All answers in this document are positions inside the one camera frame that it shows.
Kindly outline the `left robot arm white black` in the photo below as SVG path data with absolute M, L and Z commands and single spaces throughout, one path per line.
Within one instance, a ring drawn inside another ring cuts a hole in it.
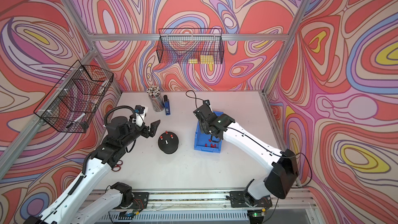
M 97 184 L 129 153 L 139 137 L 153 138 L 160 120 L 145 124 L 148 110 L 141 105 L 135 108 L 122 105 L 104 116 L 107 135 L 100 146 L 84 159 L 82 171 L 71 185 L 37 216 L 29 216 L 26 224 L 94 224 L 115 207 L 130 208 L 135 202 L 131 186 L 115 183 L 108 192 L 89 206 L 80 207 Z

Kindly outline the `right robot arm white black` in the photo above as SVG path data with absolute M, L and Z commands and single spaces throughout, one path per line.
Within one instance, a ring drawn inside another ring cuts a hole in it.
M 287 197 L 299 175 L 292 150 L 282 151 L 262 142 L 229 115 L 217 116 L 209 104 L 204 103 L 193 114 L 202 133 L 235 145 L 262 165 L 264 178 L 252 179 L 243 190 L 244 201 L 249 206 L 270 195 L 279 199 Z

